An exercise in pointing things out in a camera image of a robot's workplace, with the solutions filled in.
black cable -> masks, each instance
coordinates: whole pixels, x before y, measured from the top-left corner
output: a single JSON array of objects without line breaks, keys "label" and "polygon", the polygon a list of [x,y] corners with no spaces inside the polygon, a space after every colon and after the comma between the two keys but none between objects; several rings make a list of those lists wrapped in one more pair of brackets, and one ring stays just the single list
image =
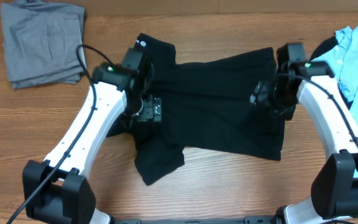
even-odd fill
[{"label": "black cable", "polygon": [[283,77],[288,77],[288,78],[296,78],[296,79],[301,79],[301,80],[305,80],[311,84],[313,84],[315,87],[319,88],[321,91],[323,91],[325,94],[327,94],[328,98],[331,99],[337,110],[339,111],[339,113],[341,114],[342,116],[342,119],[343,121],[345,122],[345,125],[347,127],[347,130],[349,131],[349,134],[354,142],[354,144],[356,145],[357,149],[358,149],[358,138],[356,137],[356,135],[354,134],[353,130],[352,130],[352,127],[351,125],[349,124],[349,121],[347,120],[346,118],[346,115],[344,114],[341,106],[339,106],[339,103],[335,100],[334,96],[332,94],[330,94],[326,89],[324,89],[321,85],[311,81],[310,79],[308,78],[305,78],[305,77],[302,77],[302,76],[299,76],[299,75],[290,75],[290,74],[287,74],[287,73],[278,73],[277,75],[279,76],[283,76]]},{"label": "black cable", "polygon": [[114,65],[109,58],[107,58],[107,56],[105,56],[102,52],[94,49],[93,47],[90,47],[88,45],[79,45],[76,48],[76,56],[78,59],[78,62],[80,63],[82,69],[85,72],[86,77],[89,80],[89,84],[91,85],[92,88],[92,92],[93,92],[93,103],[92,103],[92,108],[91,111],[89,112],[88,118],[86,119],[84,125],[82,126],[82,128],[80,129],[80,131],[78,132],[78,134],[75,136],[73,142],[70,144],[70,146],[68,147],[68,149],[65,151],[65,153],[63,154],[62,158],[59,160],[59,162],[56,164],[56,166],[52,169],[52,171],[48,174],[48,176],[46,176],[46,178],[44,178],[44,180],[41,182],[40,185],[38,185],[38,187],[31,193],[31,195],[29,197],[27,197],[27,199],[22,203],[22,205],[12,214],[12,216],[10,217],[10,219],[7,221],[7,224],[11,224],[15,218],[20,214],[21,211],[23,211],[23,209],[31,202],[31,200],[34,199],[35,195],[37,193],[39,193],[41,191],[41,189],[49,184],[50,179],[53,177],[53,175],[55,175],[56,171],[59,169],[59,167],[63,164],[64,160],[68,157],[68,155],[70,154],[71,150],[74,148],[75,144],[77,143],[77,141],[79,140],[79,138],[81,137],[81,135],[83,134],[85,128],[87,127],[88,123],[91,121],[93,112],[96,109],[96,89],[94,87],[94,83],[92,81],[91,75],[89,73],[89,71],[86,69],[85,64],[83,63],[81,57],[80,57],[80,49],[81,48],[87,48],[87,49],[91,49],[94,50],[95,52],[97,52],[98,54],[100,54],[102,57],[104,57],[104,59],[106,59],[110,64]]},{"label": "black cable", "polygon": [[331,221],[328,221],[328,222],[324,222],[322,224],[354,224],[352,222],[348,222],[348,221],[344,221],[344,220],[331,220]]}]

